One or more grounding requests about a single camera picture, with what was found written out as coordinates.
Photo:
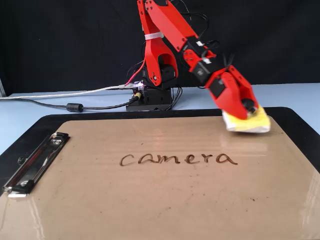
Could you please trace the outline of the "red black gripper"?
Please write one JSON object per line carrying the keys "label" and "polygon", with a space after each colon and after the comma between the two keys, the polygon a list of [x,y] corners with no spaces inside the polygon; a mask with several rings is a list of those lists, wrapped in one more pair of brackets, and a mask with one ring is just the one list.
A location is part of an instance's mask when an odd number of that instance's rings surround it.
{"label": "red black gripper", "polygon": [[211,65],[204,72],[204,86],[221,110],[238,119],[247,119],[247,112],[257,111],[251,84],[233,65],[220,69]]}

